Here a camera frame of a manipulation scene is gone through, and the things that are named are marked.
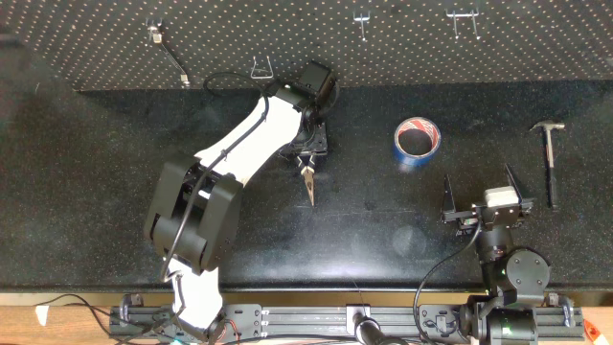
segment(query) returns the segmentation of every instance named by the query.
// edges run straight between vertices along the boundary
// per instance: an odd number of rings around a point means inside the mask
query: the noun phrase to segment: hammer handle
[[[557,187],[556,187],[556,175],[554,173],[554,167],[549,167],[548,173],[548,186],[549,186],[549,206],[555,210],[557,210]]]

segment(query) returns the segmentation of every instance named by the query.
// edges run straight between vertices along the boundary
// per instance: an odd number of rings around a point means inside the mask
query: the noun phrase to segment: wooden table
[[[613,340],[613,308],[583,308],[583,316],[599,328],[609,341]],[[108,317],[102,314],[99,317],[106,327]],[[155,341],[140,343],[151,344]],[[564,342],[566,345],[589,343],[588,340]],[[115,341],[101,331],[86,308],[50,307],[47,325],[43,327],[38,323],[34,307],[0,307],[0,344],[108,345],[115,344]]]

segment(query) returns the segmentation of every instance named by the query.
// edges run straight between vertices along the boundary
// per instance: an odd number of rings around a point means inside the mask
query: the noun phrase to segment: perforated metal panel
[[[6,23],[78,90],[179,88],[148,44],[147,18],[200,87],[213,72],[249,74],[254,57],[294,79],[316,59],[342,86],[613,79],[613,2],[3,0]],[[457,14],[479,11],[475,17]],[[354,16],[368,15],[362,41]],[[224,87],[237,86],[222,80]]]

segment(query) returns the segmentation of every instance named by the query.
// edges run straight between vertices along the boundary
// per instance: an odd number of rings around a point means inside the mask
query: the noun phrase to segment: speckled black surface
[[[256,95],[78,94],[39,64],[4,65],[0,290],[167,288],[157,282],[161,258],[142,236],[162,164],[177,150],[196,152],[222,138]],[[434,121],[443,143],[426,167],[403,172],[392,135],[411,116]],[[546,206],[541,133],[528,131],[548,118],[567,126],[554,133],[558,214]],[[554,263],[550,287],[611,289],[612,130],[613,82],[343,89],[329,114],[329,155],[317,165],[315,208],[294,163],[272,157],[246,187],[221,287],[416,288],[467,241],[439,222],[443,175],[464,209],[484,189],[506,185],[510,163],[537,197],[515,242]],[[431,281],[435,289],[478,288],[476,255]]]

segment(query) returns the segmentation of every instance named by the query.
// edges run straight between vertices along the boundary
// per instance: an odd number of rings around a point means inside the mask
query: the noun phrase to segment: hammer head
[[[563,123],[555,123],[551,120],[545,120],[545,121],[541,121],[538,124],[534,125],[532,129],[535,128],[539,128],[539,127],[543,127],[543,130],[548,131],[548,130],[552,130],[552,129],[564,129],[564,124]]]

